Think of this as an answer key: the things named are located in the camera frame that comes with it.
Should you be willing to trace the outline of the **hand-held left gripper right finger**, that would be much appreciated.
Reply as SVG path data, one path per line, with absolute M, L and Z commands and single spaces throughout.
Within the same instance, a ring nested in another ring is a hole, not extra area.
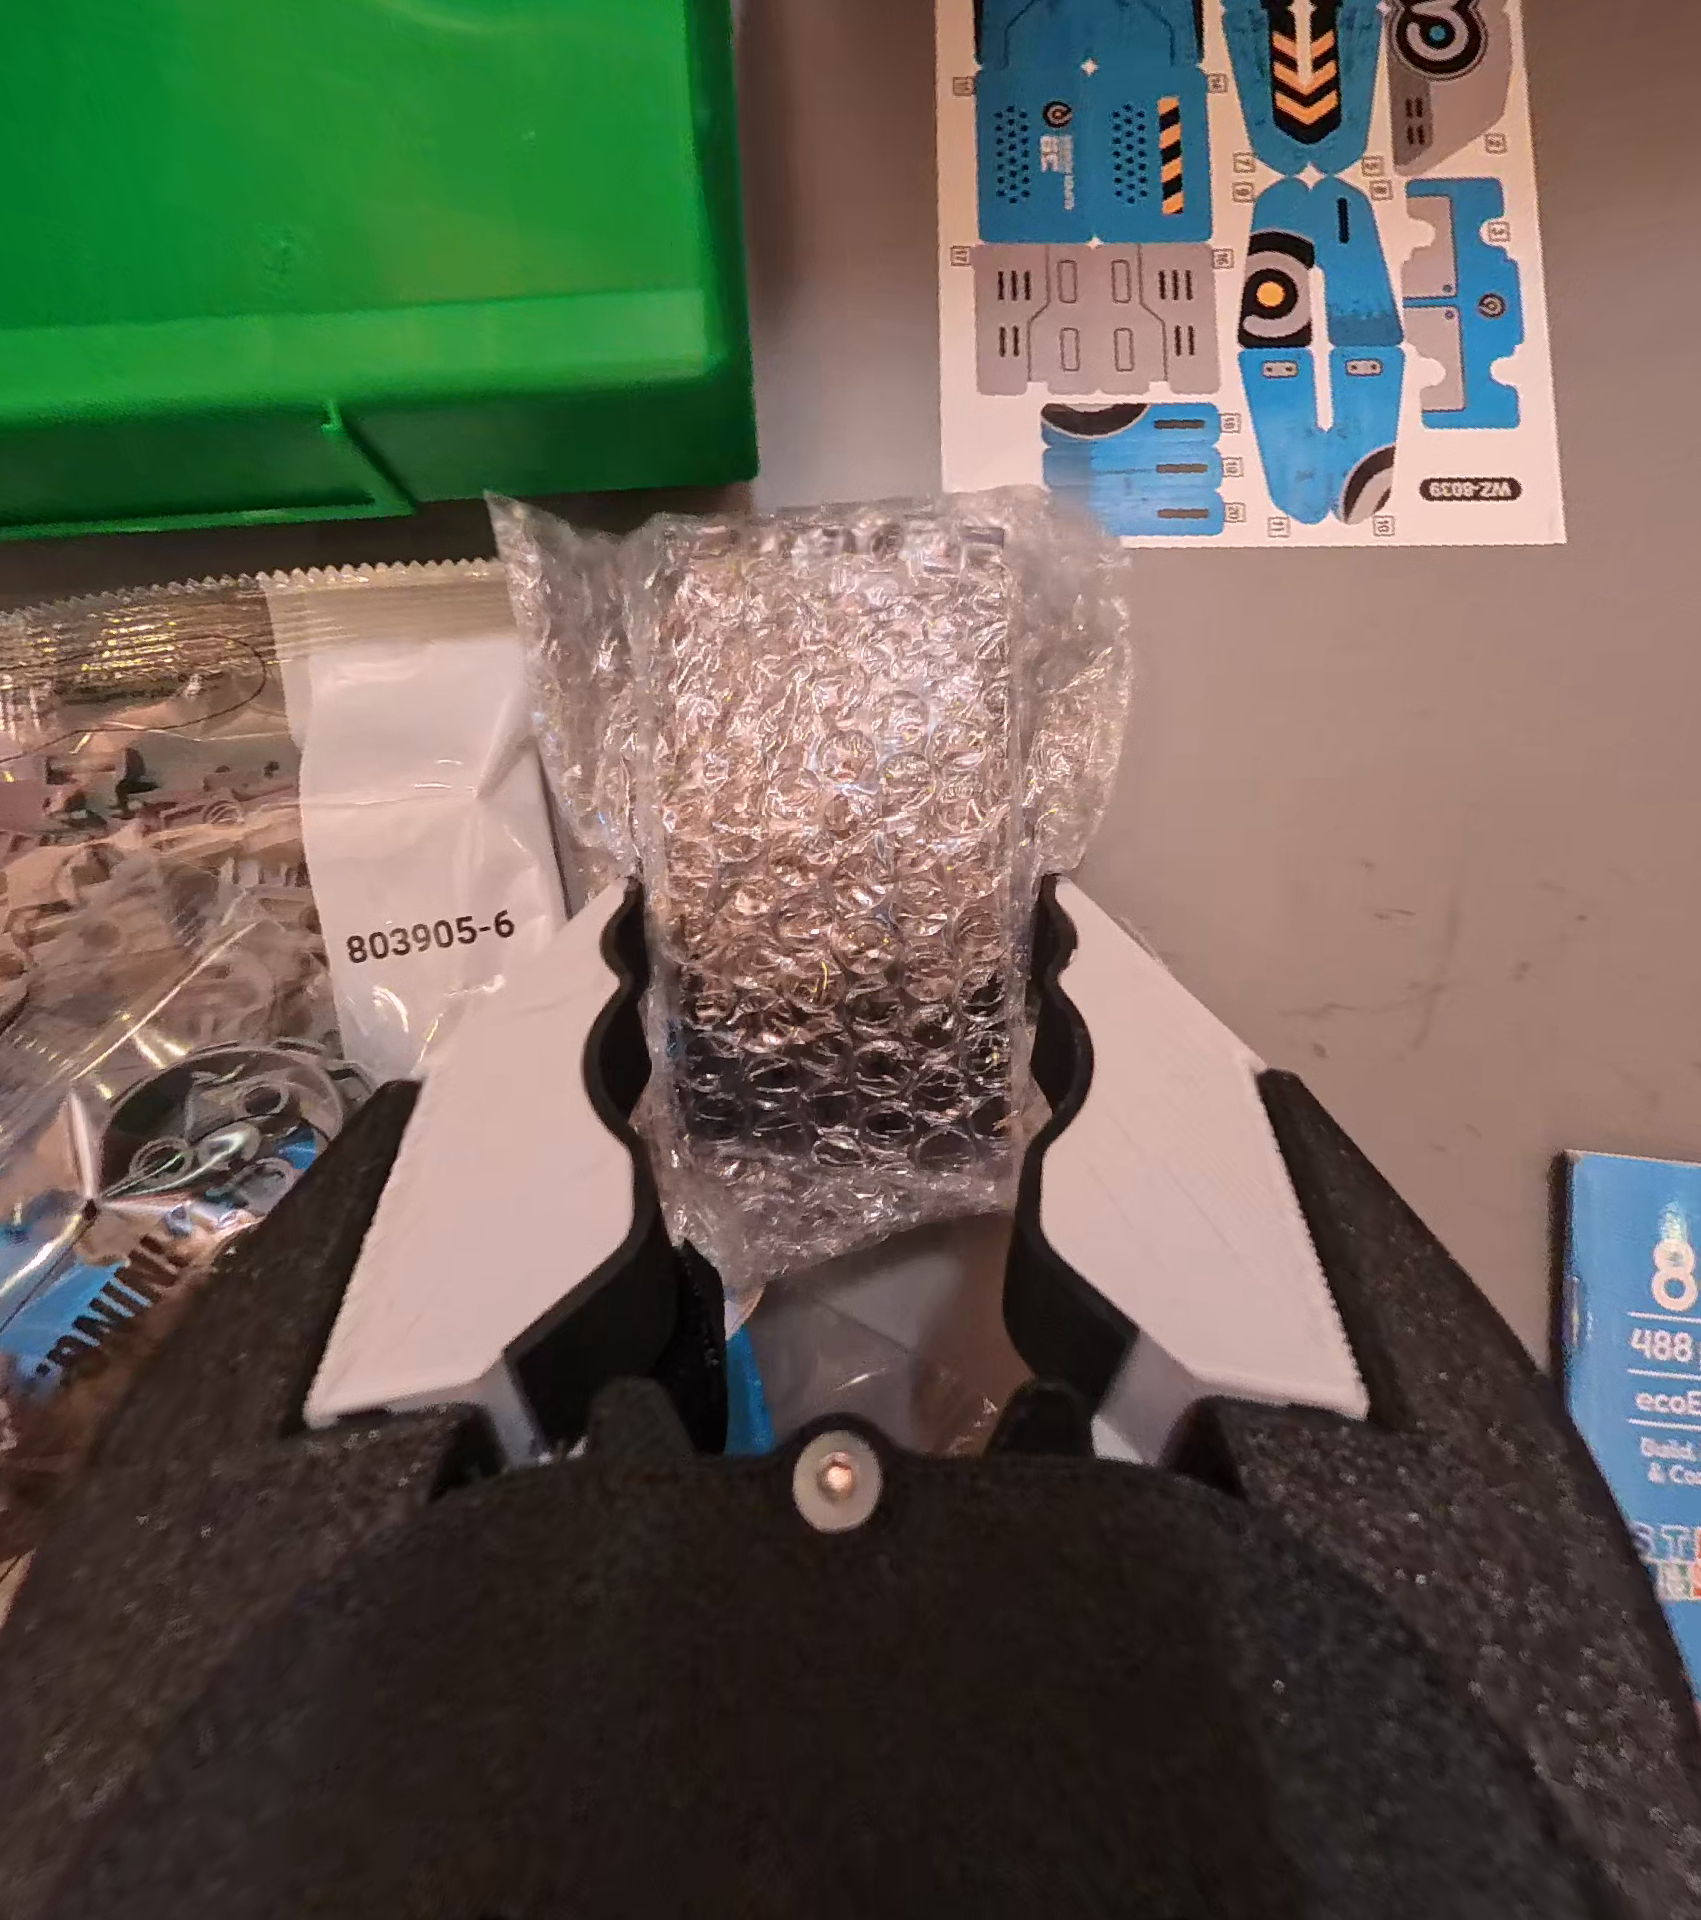
M 1260 1056 L 1064 876 L 1039 890 L 1030 992 L 1048 1118 L 1005 1272 L 1029 1376 L 1129 1467 L 1162 1464 L 1216 1400 L 1366 1420 Z

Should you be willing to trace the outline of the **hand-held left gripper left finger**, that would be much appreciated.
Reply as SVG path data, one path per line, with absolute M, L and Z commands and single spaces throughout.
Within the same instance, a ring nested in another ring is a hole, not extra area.
M 508 1463 L 583 1439 L 676 1326 L 632 1113 L 650 1077 L 638 882 L 599 892 L 441 1045 L 304 1400 L 308 1428 L 474 1409 Z

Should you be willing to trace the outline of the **clear bag of blue parts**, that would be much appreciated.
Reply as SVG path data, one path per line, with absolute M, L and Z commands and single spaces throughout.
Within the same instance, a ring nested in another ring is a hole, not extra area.
M 0 1157 L 0 1624 L 98 1428 L 373 1083 L 301 1040 L 76 1085 Z

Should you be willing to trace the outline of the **clear labelled parts bag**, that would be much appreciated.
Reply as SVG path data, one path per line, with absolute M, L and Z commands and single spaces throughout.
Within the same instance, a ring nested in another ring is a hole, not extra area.
M 0 613 L 0 1089 L 293 1045 L 421 1069 L 564 921 L 493 560 Z

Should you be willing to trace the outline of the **clear bubble wrap bag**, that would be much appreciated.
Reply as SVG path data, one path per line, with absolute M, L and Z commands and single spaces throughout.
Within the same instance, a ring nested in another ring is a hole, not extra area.
M 1037 892 L 1129 721 L 1124 547 L 1025 489 L 623 537 L 486 507 L 550 795 L 643 885 L 672 1237 L 742 1303 L 1007 1209 Z

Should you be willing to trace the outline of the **blue sticker sheet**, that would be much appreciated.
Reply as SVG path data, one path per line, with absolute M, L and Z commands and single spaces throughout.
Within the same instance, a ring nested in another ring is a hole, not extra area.
M 943 482 L 1133 547 L 1566 541 L 1507 3 L 936 7 Z

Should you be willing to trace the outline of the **green plastic bin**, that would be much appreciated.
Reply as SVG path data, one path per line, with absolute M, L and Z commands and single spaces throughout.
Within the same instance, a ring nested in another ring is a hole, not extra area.
M 0 4 L 0 542 L 757 472 L 728 4 Z

